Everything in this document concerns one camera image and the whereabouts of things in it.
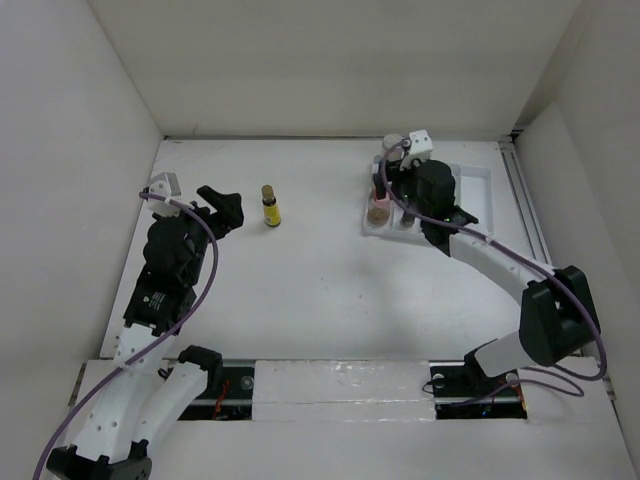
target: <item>cable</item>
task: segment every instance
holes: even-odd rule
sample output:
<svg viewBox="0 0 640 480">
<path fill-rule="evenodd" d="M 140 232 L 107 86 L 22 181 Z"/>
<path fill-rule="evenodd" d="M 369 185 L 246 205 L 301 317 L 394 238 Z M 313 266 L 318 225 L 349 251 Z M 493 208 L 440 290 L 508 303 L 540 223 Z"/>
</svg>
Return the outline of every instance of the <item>cable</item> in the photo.
<svg viewBox="0 0 640 480">
<path fill-rule="evenodd" d="M 580 302 L 578 297 L 576 297 L 573 294 L 573 292 L 571 290 L 569 290 L 568 287 L 566 287 L 562 282 L 560 282 L 560 280 L 555 278 L 551 273 L 547 272 L 544 268 L 542 268 L 539 265 L 535 264 L 534 262 L 532 262 L 528 258 L 523 257 L 519 253 L 511 250 L 506 245 L 503 245 L 502 243 L 500 243 L 500 242 L 498 242 L 496 240 L 490 239 L 487 235 L 484 235 L 483 233 L 477 232 L 477 231 L 472 230 L 470 228 L 461 227 L 461 226 L 458 226 L 458 225 L 453 225 L 453 224 L 448 223 L 448 222 L 443 222 L 441 220 L 436 220 L 435 218 L 431 218 L 431 217 L 427 217 L 425 215 L 422 215 L 420 212 L 418 212 L 418 211 L 412 209 L 411 207 L 409 207 L 408 205 L 406 205 L 402 200 L 400 200 L 396 196 L 396 194 L 391 189 L 391 185 L 390 185 L 389 179 L 387 177 L 386 166 L 387 166 L 389 153 L 393 152 L 394 150 L 397 150 L 398 148 L 401 148 L 403 143 L 405 142 L 405 140 L 406 139 L 403 139 L 402 141 L 396 143 L 391 148 L 386 150 L 384 152 L 384 155 L 382 155 L 382 160 L 380 162 L 380 168 L 379 168 L 380 177 L 382 179 L 382 184 L 384 185 L 384 188 L 387 191 L 387 194 L 389 195 L 389 198 L 391 198 L 391 200 L 393 200 L 393 202 L 396 205 L 398 205 L 398 207 L 400 207 L 404 212 L 406 212 L 406 213 L 408 213 L 410 215 L 413 215 L 416 218 L 419 218 L 421 221 L 427 222 L 427 223 L 431 223 L 431 224 L 437 225 L 439 227 L 444 227 L 444 228 L 449 228 L 449 229 L 452 229 L 452 230 L 456 230 L 458 232 L 465 233 L 467 235 L 471 235 L 472 237 L 478 238 L 478 239 L 482 240 L 483 242 L 487 243 L 488 245 L 490 245 L 491 247 L 495 248 L 499 252 L 501 252 L 503 255 L 511 258 L 512 260 L 516 261 L 517 263 L 520 263 L 521 265 L 529 268 L 530 270 L 533 270 L 534 272 L 542 275 L 547 280 L 549 280 L 549 282 L 552 283 L 556 288 L 558 288 L 569 299 L 569 301 L 576 307 L 576 309 L 578 310 L 578 312 L 580 313 L 580 315 L 582 316 L 582 318 L 586 322 L 587 327 L 589 328 L 591 336 L 593 337 L 593 340 L 594 340 L 594 342 L 596 344 L 596 347 L 598 349 L 598 354 L 600 356 L 599 370 L 598 370 L 598 373 L 596 373 L 595 375 L 583 375 L 583 374 L 580 374 L 578 372 L 574 372 L 572 370 L 569 370 L 569 369 L 567 369 L 565 367 L 562 367 L 560 365 L 554 365 L 554 368 L 556 368 L 557 370 L 559 370 L 559 371 L 561 371 L 561 372 L 563 372 L 563 373 L 565 373 L 567 375 L 570 375 L 573 378 L 577 378 L 579 380 L 586 380 L 586 381 L 595 382 L 597 380 L 602 379 L 602 377 L 604 377 L 605 374 L 607 373 L 607 355 L 606 355 L 606 351 L 605 351 L 605 348 L 604 348 L 604 343 L 602 342 L 602 337 L 600 336 L 600 332 L 598 331 L 598 328 L 596 327 L 596 324 L 593 321 L 593 318 L 591 318 L 591 315 L 589 314 L 589 312 L 587 311 L 585 306 L 582 305 L 582 302 Z M 546 384 L 544 382 L 540 382 L 538 380 L 526 380 L 526 382 L 525 382 L 525 380 L 514 380 L 512 382 L 506 383 L 505 385 L 502 385 L 499 389 L 494 390 L 493 392 L 489 393 L 486 396 L 483 396 L 483 397 L 480 397 L 480 398 L 476 398 L 476 399 L 472 399 L 472 400 L 468 400 L 466 402 L 460 402 L 459 404 L 456 404 L 456 405 L 458 405 L 458 406 L 470 405 L 472 403 L 484 400 L 485 398 L 491 397 L 491 396 L 501 392 L 505 388 L 510 388 L 510 387 L 518 385 L 520 383 L 532 383 L 532 384 L 536 384 L 536 385 L 541 385 L 541 386 L 550 388 L 552 390 L 556 390 L 556 391 L 560 391 L 562 393 L 566 393 L 567 395 L 573 395 L 573 396 L 579 396 L 579 397 L 584 396 L 584 391 L 577 384 L 572 382 L 570 379 L 568 379 L 566 377 L 563 377 L 562 375 L 558 375 L 556 373 L 549 372 L 547 370 L 533 369 L 532 367 L 528 368 L 528 370 L 538 371 L 540 373 L 545 373 L 547 375 L 551 375 L 551 376 L 557 377 L 557 378 L 559 378 L 561 380 L 564 380 L 565 382 L 571 384 L 574 388 L 576 388 L 576 390 L 578 391 L 578 394 L 576 395 L 576 392 L 570 392 L 568 390 L 564 390 L 564 389 L 561 389 L 561 388 L 556 387 L 554 385 L 550 385 L 550 384 Z"/>
<path fill-rule="evenodd" d="M 229 388 L 231 387 L 231 382 L 226 380 L 222 386 L 222 393 L 216 400 L 216 404 L 213 407 L 213 419 L 215 420 L 220 414 L 220 410 L 222 409 L 222 401 L 225 399 L 227 394 L 229 393 Z"/>
<path fill-rule="evenodd" d="M 149 200 L 149 199 L 151 199 L 151 200 L 160 200 L 161 202 L 164 202 L 164 201 L 167 200 L 166 197 L 164 197 L 162 195 L 156 195 L 156 194 L 153 194 L 153 193 L 140 192 L 138 194 L 138 196 L 140 198 L 146 199 L 146 200 Z M 158 345 L 160 345 L 162 342 L 167 340 L 170 336 L 172 336 L 175 332 L 177 332 L 187 322 L 187 320 L 189 320 L 193 316 L 195 311 L 200 307 L 200 305 L 202 305 L 202 302 L 204 301 L 205 297 L 209 293 L 209 290 L 211 289 L 211 285 L 213 285 L 213 280 L 214 280 L 214 278 L 216 276 L 216 272 L 218 271 L 218 244 L 216 242 L 216 237 L 213 235 L 213 232 L 211 231 L 209 226 L 205 223 L 204 220 L 202 220 L 197 214 L 195 214 L 191 210 L 191 206 L 185 205 L 185 204 L 177 202 L 175 200 L 169 200 L 169 204 L 173 205 L 174 207 L 179 208 L 185 214 L 187 214 L 191 218 L 193 218 L 196 222 L 198 222 L 198 224 L 204 229 L 204 231 L 209 236 L 209 239 L 211 240 L 211 246 L 213 248 L 213 265 L 211 267 L 211 273 L 209 275 L 209 278 L 207 279 L 207 283 L 205 284 L 204 288 L 202 289 L 202 293 L 196 299 L 196 301 L 194 302 L 193 306 L 184 315 L 184 317 L 182 317 L 173 327 L 171 327 L 169 330 L 167 330 L 164 334 L 162 334 L 156 340 L 154 340 L 149 345 L 147 345 L 145 348 L 143 348 L 138 353 L 136 353 L 131 358 L 129 358 L 125 362 L 125 365 L 127 365 L 127 366 L 134 364 L 135 362 L 140 360 L 140 358 L 144 357 L 151 350 L 153 350 Z M 123 371 L 124 370 L 122 368 L 120 368 L 120 367 L 115 368 L 111 373 L 109 373 L 109 375 L 104 377 L 95 387 L 93 387 L 91 389 L 91 391 L 89 393 L 87 393 L 87 395 L 85 395 L 85 397 L 82 400 L 80 400 L 78 403 L 76 403 L 76 405 L 71 409 L 71 411 L 66 416 L 66 418 L 62 421 L 60 426 L 58 426 L 58 428 L 55 430 L 55 432 L 53 432 L 53 435 L 51 436 L 51 438 L 47 442 L 47 445 L 44 447 L 44 450 L 42 451 L 42 454 L 40 455 L 40 458 L 38 459 L 38 464 L 36 465 L 36 469 L 35 469 L 35 471 L 33 473 L 32 480 L 39 480 L 40 475 L 42 474 L 42 471 L 44 470 L 44 466 L 45 466 L 45 463 L 47 461 L 47 457 L 49 456 L 49 453 L 51 452 L 51 450 L 53 450 L 53 447 L 55 446 L 56 442 L 58 441 L 58 438 L 60 438 L 60 435 L 62 435 L 62 433 L 67 429 L 67 427 L 69 426 L 71 421 L 80 412 L 80 410 L 82 410 L 82 407 L 84 407 L 89 400 L 91 400 L 102 388 L 104 388 L 111 380 L 116 378 Z"/>
<path fill-rule="evenodd" d="M 433 390 L 431 390 L 431 391 L 427 390 L 427 387 L 428 387 L 428 386 L 431 386 L 431 380 L 429 380 L 427 383 L 425 383 L 425 384 L 422 386 L 422 391 L 423 391 L 424 393 L 428 393 L 429 395 L 433 395 L 433 394 L 434 394 L 434 393 L 433 393 Z"/>
<path fill-rule="evenodd" d="M 564 376 L 562 376 L 562 375 L 560 375 L 558 373 L 550 372 L 549 370 L 543 370 L 541 368 L 535 368 L 535 367 L 525 367 L 522 370 L 529 370 L 531 372 L 542 373 L 544 375 L 551 375 L 552 377 L 556 377 L 556 378 L 562 380 L 563 382 L 567 382 L 569 385 L 571 385 L 575 389 L 575 391 L 566 390 L 566 389 L 561 388 L 561 387 L 556 387 L 555 385 L 552 385 L 552 384 L 546 383 L 546 382 L 542 382 L 540 380 L 533 380 L 533 379 L 530 379 L 530 378 L 519 378 L 517 380 L 511 380 L 510 382 L 506 382 L 506 383 L 500 385 L 495 390 L 487 393 L 486 395 L 482 395 L 481 397 L 476 397 L 476 398 L 472 398 L 470 400 L 465 400 L 464 402 L 449 403 L 448 406 L 450 406 L 450 407 L 468 407 L 469 405 L 475 405 L 476 403 L 481 402 L 482 400 L 485 400 L 485 399 L 491 398 L 491 397 L 495 397 L 498 393 L 500 393 L 503 390 L 506 390 L 508 388 L 513 388 L 513 387 L 516 387 L 518 385 L 522 385 L 524 383 L 528 383 L 530 385 L 538 385 L 540 387 L 548 388 L 550 390 L 555 390 L 556 392 L 564 393 L 565 395 L 569 395 L 571 397 L 578 397 L 578 398 L 584 397 L 584 390 L 582 389 L 582 387 L 580 385 L 575 383 L 573 380 L 571 380 L 571 379 L 569 379 L 567 377 L 564 377 Z"/>
</svg>

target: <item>white table surface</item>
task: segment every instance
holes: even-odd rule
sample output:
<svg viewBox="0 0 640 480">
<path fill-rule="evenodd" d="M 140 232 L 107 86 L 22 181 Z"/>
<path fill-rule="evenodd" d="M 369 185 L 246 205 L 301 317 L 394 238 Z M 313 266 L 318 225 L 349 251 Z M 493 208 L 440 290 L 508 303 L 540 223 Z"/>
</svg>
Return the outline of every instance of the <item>white table surface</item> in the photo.
<svg viewBox="0 0 640 480">
<path fill-rule="evenodd" d="M 30 479 L 42 449 L 69 411 L 82 362 L 60 357 L 4 358 L 8 363 L 0 372 L 0 477 Z"/>
<path fill-rule="evenodd" d="M 584 398 L 524 385 L 528 420 L 436 421 L 420 393 L 424 362 L 315 363 L 259 362 L 262 420 L 177 422 L 152 458 L 152 480 L 636 479 L 602 382 L 581 383 Z M 596 369 L 589 358 L 562 364 Z M 90 361 L 80 396 L 111 368 Z"/>
<path fill-rule="evenodd" d="M 164 141 L 153 175 L 178 175 L 186 200 L 207 184 L 240 192 L 245 224 L 220 242 L 209 298 L 182 330 L 226 359 L 461 358 L 509 333 L 519 308 L 470 267 L 431 247 L 361 232 L 378 140 Z M 530 254 L 498 145 L 436 141 L 434 158 L 491 170 L 494 231 Z M 282 225 L 263 223 L 260 188 L 272 184 Z M 473 213 L 473 205 L 463 207 Z M 143 208 L 101 356 L 115 353 L 151 225 Z M 208 275 L 211 255 L 200 286 Z"/>
</svg>

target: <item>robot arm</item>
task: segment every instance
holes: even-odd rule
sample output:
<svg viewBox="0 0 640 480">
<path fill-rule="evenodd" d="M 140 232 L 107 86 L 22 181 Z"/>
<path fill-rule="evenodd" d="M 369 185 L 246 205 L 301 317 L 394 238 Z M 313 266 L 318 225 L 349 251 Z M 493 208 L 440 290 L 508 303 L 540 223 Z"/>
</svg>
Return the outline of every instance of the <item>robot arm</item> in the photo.
<svg viewBox="0 0 640 480">
<path fill-rule="evenodd" d="M 455 179 L 451 169 L 443 162 L 431 160 L 432 145 L 426 141 L 428 138 L 426 131 L 413 132 L 402 143 L 401 159 L 386 162 L 385 173 L 392 192 L 419 214 L 439 221 L 440 224 L 425 221 L 420 224 L 429 243 L 478 270 L 521 306 L 517 331 L 465 355 L 466 381 L 481 385 L 517 368 L 551 366 L 593 341 L 589 326 L 553 282 L 492 248 L 490 240 L 481 239 L 490 237 L 473 215 L 455 204 Z M 380 177 L 380 173 L 373 177 L 378 196 L 382 185 Z M 478 238 L 460 233 L 446 224 L 482 235 Z M 568 287 L 585 306 L 599 330 L 583 272 L 573 266 L 557 269 L 531 258 L 526 260 Z"/>
<path fill-rule="evenodd" d="M 167 198 L 180 194 L 173 174 L 152 179 L 146 189 Z M 210 187 L 198 194 L 207 207 L 192 211 L 216 239 L 242 226 L 239 194 L 222 195 Z M 152 201 L 156 222 L 144 247 L 145 265 L 124 314 L 113 366 L 124 372 L 102 390 L 80 432 L 67 447 L 51 452 L 47 468 L 65 480 L 144 480 L 151 472 L 149 456 L 185 408 L 207 387 L 222 378 L 222 356 L 190 346 L 184 350 L 169 378 L 162 383 L 158 369 L 173 343 L 169 337 L 131 364 L 138 352 L 174 327 L 193 306 L 207 245 L 204 228 L 168 202 Z"/>
</svg>

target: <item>white backdrop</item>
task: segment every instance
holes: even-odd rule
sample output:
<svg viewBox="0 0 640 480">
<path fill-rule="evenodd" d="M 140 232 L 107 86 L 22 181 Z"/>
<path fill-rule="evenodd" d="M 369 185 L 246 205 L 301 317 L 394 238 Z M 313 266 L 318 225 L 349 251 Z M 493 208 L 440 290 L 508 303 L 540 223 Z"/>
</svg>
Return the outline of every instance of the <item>white backdrop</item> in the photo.
<svg viewBox="0 0 640 480">
<path fill-rule="evenodd" d="M 84 0 L 0 1 L 0 450 L 31 478 L 98 342 L 160 133 Z"/>
<path fill-rule="evenodd" d="M 511 131 L 579 0 L 89 0 L 163 133 Z"/>
<path fill-rule="evenodd" d="M 640 3 L 595 11 L 557 102 L 517 142 L 547 244 L 585 270 L 617 411 L 640 467 Z"/>
</svg>

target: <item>white enclosure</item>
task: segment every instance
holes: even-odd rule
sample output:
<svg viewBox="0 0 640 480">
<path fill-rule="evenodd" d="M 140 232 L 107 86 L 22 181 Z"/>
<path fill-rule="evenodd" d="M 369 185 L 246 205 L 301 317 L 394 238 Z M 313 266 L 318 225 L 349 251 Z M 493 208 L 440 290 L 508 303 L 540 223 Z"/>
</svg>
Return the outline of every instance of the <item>white enclosure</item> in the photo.
<svg viewBox="0 0 640 480">
<path fill-rule="evenodd" d="M 89 3 L 166 134 L 468 139 L 511 131 L 580 2 Z"/>
</svg>

